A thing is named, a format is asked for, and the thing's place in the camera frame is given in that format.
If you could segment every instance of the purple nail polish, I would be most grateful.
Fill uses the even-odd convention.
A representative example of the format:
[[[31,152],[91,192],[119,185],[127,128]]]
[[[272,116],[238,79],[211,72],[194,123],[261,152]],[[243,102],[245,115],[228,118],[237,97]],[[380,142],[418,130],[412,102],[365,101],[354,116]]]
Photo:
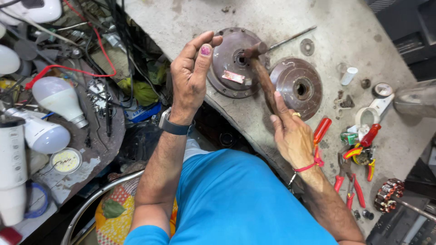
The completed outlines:
[[[211,49],[208,46],[201,47],[201,54],[204,56],[208,56],[211,54]]]

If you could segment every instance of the hammer head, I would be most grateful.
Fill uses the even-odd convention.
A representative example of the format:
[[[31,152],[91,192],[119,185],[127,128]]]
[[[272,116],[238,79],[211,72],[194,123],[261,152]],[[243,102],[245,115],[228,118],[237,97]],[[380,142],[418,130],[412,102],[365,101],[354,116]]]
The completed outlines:
[[[268,52],[268,45],[264,42],[259,42],[249,48],[246,48],[244,51],[245,58],[256,58],[259,55],[265,54]]]

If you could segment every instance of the red wire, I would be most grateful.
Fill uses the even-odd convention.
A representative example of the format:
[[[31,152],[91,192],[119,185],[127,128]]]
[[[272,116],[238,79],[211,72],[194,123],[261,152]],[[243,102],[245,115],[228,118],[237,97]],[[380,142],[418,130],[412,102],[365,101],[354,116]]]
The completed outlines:
[[[71,10],[72,11],[74,11],[83,21],[86,21],[86,19],[73,7],[73,6],[71,6],[70,5],[70,3],[68,3],[67,2],[67,0],[64,0],[64,2],[68,5],[68,7],[70,7],[71,8]],[[100,34],[99,34],[99,32],[97,31],[97,29],[95,28],[95,27],[93,27],[93,30],[94,30],[94,32],[95,32],[95,34],[97,34],[97,39],[99,40],[99,46],[100,46],[100,48],[102,49],[102,52],[103,52],[103,54],[104,54],[104,56],[106,57],[106,60],[108,61],[108,63],[109,63],[109,65],[110,65],[110,67],[112,68],[112,70],[113,70],[113,74],[110,74],[110,75],[98,75],[98,74],[93,74],[93,73],[90,73],[90,72],[87,72],[87,71],[82,71],[82,70],[77,70],[77,69],[73,69],[73,68],[69,68],[69,67],[66,67],[66,66],[63,66],[63,65],[48,65],[48,66],[46,66],[40,73],[38,73],[38,75],[36,75],[33,79],[32,79],[32,81],[30,81],[29,83],[27,83],[26,84],[26,89],[31,89],[32,88],[32,86],[33,86],[33,84],[37,81],[37,80],[39,80],[39,79],[41,79],[51,68],[54,68],[54,67],[59,67],[59,68],[64,68],[64,69],[67,69],[67,70],[70,70],[70,71],[76,71],[76,72],[81,72],[81,73],[84,73],[84,74],[87,74],[87,75],[90,75],[90,76],[93,76],[93,77],[112,77],[112,76],[115,76],[116,75],[116,70],[115,70],[115,68],[113,67],[113,64],[112,64],[112,62],[110,61],[110,59],[109,59],[109,57],[108,57],[108,55],[106,54],[106,50],[103,48],[103,43],[102,43],[102,39],[101,39],[101,37],[100,37]]]

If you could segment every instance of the brown metal disc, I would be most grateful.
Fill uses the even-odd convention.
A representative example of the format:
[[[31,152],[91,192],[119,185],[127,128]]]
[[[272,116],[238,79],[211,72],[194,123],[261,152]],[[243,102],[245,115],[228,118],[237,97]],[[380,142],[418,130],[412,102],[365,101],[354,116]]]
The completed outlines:
[[[261,40],[254,33],[239,27],[223,29],[215,36],[223,36],[223,42],[214,48],[212,65],[208,72],[212,86],[219,93],[235,99],[246,98],[258,92],[261,86],[250,67],[250,59],[242,57],[242,54],[244,48]],[[265,65],[266,55],[260,55],[259,60]],[[244,82],[241,84],[222,78],[224,71],[245,76]]]
[[[270,77],[286,106],[299,112],[303,121],[315,115],[321,105],[323,88],[311,64],[297,58],[287,59],[272,70]]]

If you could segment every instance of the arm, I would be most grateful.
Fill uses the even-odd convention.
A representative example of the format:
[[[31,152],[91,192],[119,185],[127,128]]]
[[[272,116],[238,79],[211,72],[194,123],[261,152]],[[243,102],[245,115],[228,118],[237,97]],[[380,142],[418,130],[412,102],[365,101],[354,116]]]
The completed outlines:
[[[300,117],[292,116],[279,92],[274,92],[279,115],[272,115],[274,140],[283,158],[294,169],[313,163],[313,133]],[[364,238],[351,212],[335,192],[318,166],[299,173],[305,183],[305,195],[311,201],[310,209],[318,221],[340,245],[362,245]]]
[[[206,75],[212,60],[212,46],[221,42],[222,37],[214,37],[212,31],[205,32],[187,43],[171,63],[174,103],[170,122],[191,124],[206,95]],[[194,61],[198,50],[200,54]],[[160,136],[136,190],[131,231],[139,226],[155,225],[170,234],[169,220],[182,170],[186,139],[186,136],[167,132]]]

